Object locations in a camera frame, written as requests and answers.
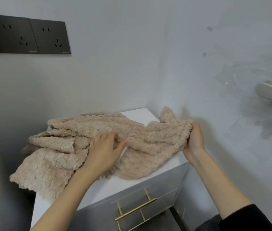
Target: gold handle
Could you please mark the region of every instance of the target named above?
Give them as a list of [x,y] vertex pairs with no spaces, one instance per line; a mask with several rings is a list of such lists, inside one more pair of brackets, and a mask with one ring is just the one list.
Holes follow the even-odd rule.
[[[144,215],[143,215],[141,209],[140,209],[140,213],[141,213],[141,216],[142,216],[143,221],[142,221],[140,224],[136,225],[135,227],[129,229],[128,231],[131,231],[131,230],[137,228],[138,226],[142,225],[143,223],[147,222],[148,220],[150,220],[150,218],[149,218],[149,219],[145,219],[145,217],[144,217]],[[121,229],[121,227],[120,227],[120,225],[119,225],[119,222],[117,222],[117,224],[118,224],[118,227],[119,227],[119,231],[122,231],[122,229]]]
[[147,196],[147,198],[148,198],[149,201],[146,202],[146,203],[144,203],[144,204],[142,204],[142,205],[140,205],[140,206],[138,206],[138,207],[136,207],[136,208],[134,208],[133,210],[130,210],[130,211],[127,212],[127,213],[124,213],[124,214],[123,214],[123,213],[122,213],[122,209],[121,209],[119,203],[117,203],[117,204],[118,204],[118,208],[119,208],[120,216],[117,217],[117,218],[115,218],[115,221],[118,221],[118,220],[122,219],[123,217],[126,217],[127,215],[129,215],[129,214],[131,214],[131,213],[133,213],[133,212],[135,212],[135,211],[137,211],[137,210],[143,208],[144,206],[150,204],[151,202],[154,202],[155,200],[157,200],[157,198],[151,199],[151,197],[150,197],[149,194],[147,193],[146,189],[145,189],[145,192],[146,192],[146,196]]

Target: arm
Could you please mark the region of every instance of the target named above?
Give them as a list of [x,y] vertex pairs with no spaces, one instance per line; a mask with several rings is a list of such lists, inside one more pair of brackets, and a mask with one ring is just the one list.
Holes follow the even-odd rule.
[[206,152],[204,136],[197,122],[192,123],[189,143],[183,153],[198,172],[222,219],[251,204]]
[[100,175],[110,169],[119,159],[126,140],[113,150],[117,133],[104,134],[90,143],[90,152],[67,187],[43,214],[31,231],[65,231],[89,187]]

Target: white countertop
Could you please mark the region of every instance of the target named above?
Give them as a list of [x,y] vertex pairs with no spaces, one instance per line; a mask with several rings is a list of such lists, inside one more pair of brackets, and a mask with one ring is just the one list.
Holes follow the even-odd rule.
[[[129,119],[143,123],[144,125],[149,124],[150,121],[159,121],[147,108],[122,112],[122,114],[127,116]],[[89,188],[77,210],[87,207],[95,202],[114,195],[131,186],[137,185],[140,182],[143,182],[149,178],[171,170],[186,162],[187,160],[184,157],[183,153],[179,152],[177,153],[177,155],[169,159],[162,167],[160,167],[157,171],[153,172],[148,177],[144,177],[139,180],[124,180],[118,178],[117,176],[112,176],[109,180],[98,180],[93,183],[93,185]],[[46,212],[50,205],[50,202],[45,201],[37,194],[34,203],[31,227],[41,218],[41,216],[44,214],[44,212]]]

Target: beige towel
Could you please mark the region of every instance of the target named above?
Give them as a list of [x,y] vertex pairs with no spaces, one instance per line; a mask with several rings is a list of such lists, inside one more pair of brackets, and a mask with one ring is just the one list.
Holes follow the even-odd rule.
[[183,149],[192,129],[192,120],[177,120],[167,107],[160,120],[151,121],[147,127],[120,113],[49,120],[51,130],[28,139],[22,153],[31,155],[10,176],[10,181],[53,201],[85,162],[90,140],[106,132],[119,133],[115,145],[124,139],[128,143],[126,152],[104,176],[115,174],[124,179],[148,176]]

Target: dark sleeve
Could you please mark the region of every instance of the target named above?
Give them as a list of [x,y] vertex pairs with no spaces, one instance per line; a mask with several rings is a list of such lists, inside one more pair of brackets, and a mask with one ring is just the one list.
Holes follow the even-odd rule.
[[237,210],[220,222],[221,231],[229,230],[261,230],[272,231],[272,223],[254,204]]

